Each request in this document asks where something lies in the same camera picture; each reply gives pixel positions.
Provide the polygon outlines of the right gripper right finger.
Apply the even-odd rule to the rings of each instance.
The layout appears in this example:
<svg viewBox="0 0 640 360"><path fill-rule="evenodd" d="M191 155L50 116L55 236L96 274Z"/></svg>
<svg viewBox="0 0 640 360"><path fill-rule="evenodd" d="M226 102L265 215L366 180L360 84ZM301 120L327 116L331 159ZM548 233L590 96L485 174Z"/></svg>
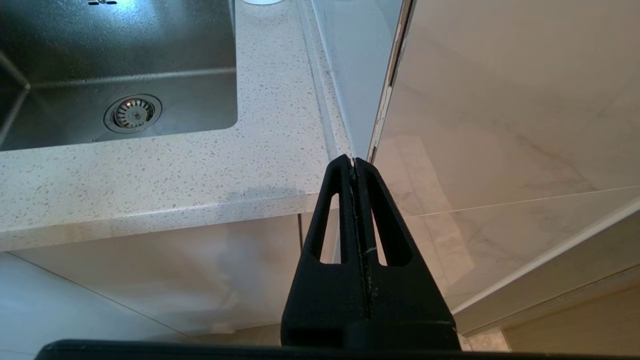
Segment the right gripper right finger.
<svg viewBox="0 0 640 360"><path fill-rule="evenodd" d="M378 349L458 350L453 315L379 171L356 160L363 339Z"/></svg>

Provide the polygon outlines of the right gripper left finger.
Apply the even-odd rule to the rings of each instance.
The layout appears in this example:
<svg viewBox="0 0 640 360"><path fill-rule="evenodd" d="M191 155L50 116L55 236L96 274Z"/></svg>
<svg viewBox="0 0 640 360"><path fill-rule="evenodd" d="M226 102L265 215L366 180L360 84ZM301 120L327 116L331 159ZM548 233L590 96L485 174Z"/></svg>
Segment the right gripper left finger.
<svg viewBox="0 0 640 360"><path fill-rule="evenodd" d="M352 195L351 159L327 165L281 319L284 347L342 347L347 328L365 318L365 289ZM338 263L323 263L332 198L338 196Z"/></svg>

